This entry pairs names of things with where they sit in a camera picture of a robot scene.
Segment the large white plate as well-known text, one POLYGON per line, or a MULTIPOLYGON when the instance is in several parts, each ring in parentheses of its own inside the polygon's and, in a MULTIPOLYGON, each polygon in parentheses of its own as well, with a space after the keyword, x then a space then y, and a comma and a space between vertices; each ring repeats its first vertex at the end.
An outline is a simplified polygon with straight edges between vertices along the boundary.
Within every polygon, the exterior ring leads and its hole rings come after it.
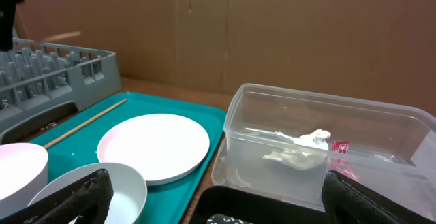
POLYGON ((101 163, 121 163, 137 170, 148 186, 164 185, 194 171, 208 154, 203 126, 175 114, 146 114, 109 129, 97 146, 101 163))

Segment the grey bowl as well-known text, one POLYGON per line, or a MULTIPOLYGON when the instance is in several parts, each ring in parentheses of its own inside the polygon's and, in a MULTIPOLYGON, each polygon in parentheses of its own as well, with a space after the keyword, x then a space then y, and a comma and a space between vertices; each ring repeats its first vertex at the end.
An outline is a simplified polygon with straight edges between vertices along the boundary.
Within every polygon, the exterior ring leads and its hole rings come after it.
POLYGON ((138 224, 146 204, 147 186, 138 171, 121 163, 92 163, 71 170, 48 183, 29 203, 34 204, 99 169, 108 171, 114 191, 105 224, 138 224))

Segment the wooden chopstick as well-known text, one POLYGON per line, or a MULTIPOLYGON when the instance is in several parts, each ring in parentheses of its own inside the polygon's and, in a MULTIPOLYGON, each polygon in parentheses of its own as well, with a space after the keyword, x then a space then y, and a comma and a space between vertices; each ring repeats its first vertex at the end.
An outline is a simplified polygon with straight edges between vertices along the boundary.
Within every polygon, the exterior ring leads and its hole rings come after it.
POLYGON ((41 42, 56 42, 56 41, 60 41, 62 39, 78 37, 80 35, 81 35, 80 31, 73 31, 73 32, 69 32, 69 33, 62 33, 62 34, 53 35, 50 37, 45 37, 44 39, 41 40, 41 42))
POLYGON ((73 129, 69 130, 68 132, 64 133, 63 135, 61 135, 60 137, 56 138, 55 140, 47 143, 44 145, 44 149, 48 150, 49 148, 52 148, 53 146, 55 146, 56 144, 58 144, 59 142, 63 141, 64 139, 70 137, 71 135, 73 135, 74 133, 76 133, 77 131, 80 131, 82 128, 88 126, 89 124, 93 123, 94 121, 98 120, 99 118, 103 117, 104 115, 106 115, 107 113, 115 110, 117 107, 121 106, 122 104, 124 104, 127 101, 127 99, 123 99, 121 101, 119 101, 118 103, 110 106, 109 108, 106 108, 105 110, 103 110, 102 112, 100 112, 99 114, 96 114, 95 116, 93 116, 92 118, 88 119, 87 121, 79 124, 78 126, 74 127, 73 129))

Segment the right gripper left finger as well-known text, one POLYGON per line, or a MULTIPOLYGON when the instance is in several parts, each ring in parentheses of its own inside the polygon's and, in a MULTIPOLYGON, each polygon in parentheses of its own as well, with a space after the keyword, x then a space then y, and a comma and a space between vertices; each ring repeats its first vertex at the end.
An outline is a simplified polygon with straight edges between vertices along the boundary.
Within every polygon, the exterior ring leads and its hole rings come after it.
POLYGON ((98 169, 2 218, 1 224, 104 224, 113 195, 108 170, 98 169))

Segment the red snack wrapper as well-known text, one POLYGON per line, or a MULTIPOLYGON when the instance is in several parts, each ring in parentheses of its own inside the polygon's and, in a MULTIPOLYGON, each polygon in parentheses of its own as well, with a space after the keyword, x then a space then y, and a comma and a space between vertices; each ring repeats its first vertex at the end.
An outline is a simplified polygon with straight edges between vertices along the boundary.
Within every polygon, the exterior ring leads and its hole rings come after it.
MULTIPOLYGON (((335 140, 332 143, 331 151, 336 153, 343 153, 347 154, 349 148, 349 142, 348 141, 337 141, 335 140)), ((331 157, 329 159, 329 167, 331 170, 335 170, 343 175, 345 175, 348 178, 351 178, 352 180, 358 181, 358 178, 356 177, 355 173, 353 172, 351 166, 345 159, 340 159, 338 157, 331 157)))

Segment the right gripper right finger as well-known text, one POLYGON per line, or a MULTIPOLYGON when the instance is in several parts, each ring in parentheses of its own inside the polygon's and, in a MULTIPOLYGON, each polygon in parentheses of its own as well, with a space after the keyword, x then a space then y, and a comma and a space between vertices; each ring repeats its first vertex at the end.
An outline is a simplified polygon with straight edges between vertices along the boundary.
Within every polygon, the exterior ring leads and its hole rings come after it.
POLYGON ((335 170, 324 178, 322 203, 329 224, 435 224, 335 170))

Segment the white tissue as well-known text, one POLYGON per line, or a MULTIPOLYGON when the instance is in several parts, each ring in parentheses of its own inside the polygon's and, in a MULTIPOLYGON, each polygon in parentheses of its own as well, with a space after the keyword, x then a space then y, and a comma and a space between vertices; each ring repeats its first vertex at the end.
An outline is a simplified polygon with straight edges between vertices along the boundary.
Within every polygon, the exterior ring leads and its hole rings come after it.
POLYGON ((329 131, 317 129, 299 137, 292 137, 276 131, 275 135, 287 142, 290 147, 280 151, 274 150, 270 154, 263 155, 263 159, 276 161, 295 170, 304 171, 321 165, 327 157, 326 152, 329 151, 327 139, 331 137, 329 131))

